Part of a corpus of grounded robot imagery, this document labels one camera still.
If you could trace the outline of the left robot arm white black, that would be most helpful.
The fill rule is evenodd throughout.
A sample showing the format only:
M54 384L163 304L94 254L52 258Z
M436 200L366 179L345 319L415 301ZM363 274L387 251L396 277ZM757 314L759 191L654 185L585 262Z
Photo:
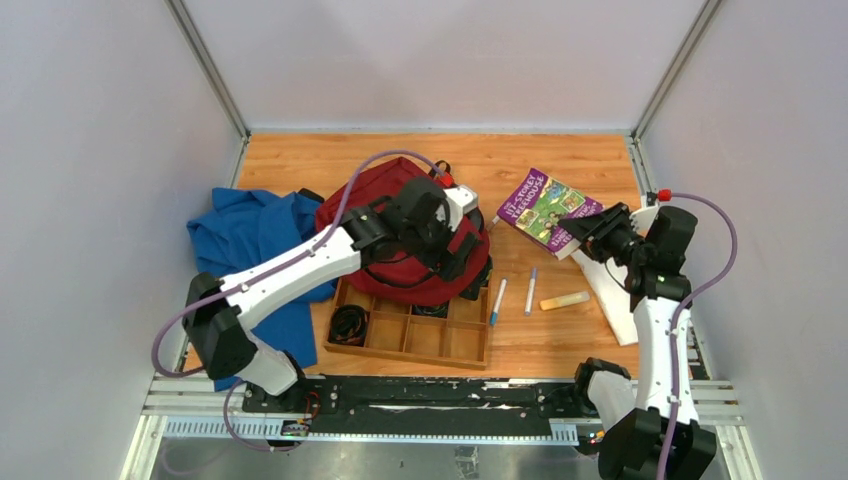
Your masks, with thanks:
M298 411L307 389L296 363L257 338L254 328L309 290L399 253L444 282L459 279L481 240L470 232L457 248L450 244L477 206L477 194L465 185L444 188L416 177L398 194L365 206L342 201L315 238L258 266L222 278L197 275L179 318L203 372L212 381L236 377L257 385L279 411Z

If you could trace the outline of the red backpack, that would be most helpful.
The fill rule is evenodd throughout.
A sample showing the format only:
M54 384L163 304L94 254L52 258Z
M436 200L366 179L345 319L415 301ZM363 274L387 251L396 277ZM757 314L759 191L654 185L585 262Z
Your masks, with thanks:
M437 179L412 161L396 157L359 175L348 196L346 209L372 206L382 213L406 185L416 179L443 189L454 187L452 178ZM491 271L490 238L478 208L467 213L457 231L441 239L431 252L416 248L399 251L347 276L359 290L375 297L421 306L441 305L455 297L476 300Z

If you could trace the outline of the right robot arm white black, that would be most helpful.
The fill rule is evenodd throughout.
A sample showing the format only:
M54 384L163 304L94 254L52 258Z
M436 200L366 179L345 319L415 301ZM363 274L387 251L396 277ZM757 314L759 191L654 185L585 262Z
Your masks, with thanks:
M697 224L690 212L661 206L641 235L622 203L559 223L591 260L612 260L627 270L638 382L631 384L618 365L589 358L579 365L570 392L577 413L601 418L598 470L604 479L699 479L717 453L715 434L700 424L684 368L693 298L681 269Z

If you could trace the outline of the purple Treehouse book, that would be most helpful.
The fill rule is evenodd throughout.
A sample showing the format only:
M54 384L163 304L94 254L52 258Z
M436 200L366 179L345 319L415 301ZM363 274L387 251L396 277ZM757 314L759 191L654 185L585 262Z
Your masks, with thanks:
M591 216L602 210L599 201L531 168L498 208L496 218L563 260L579 248L579 242L561 228L559 222Z

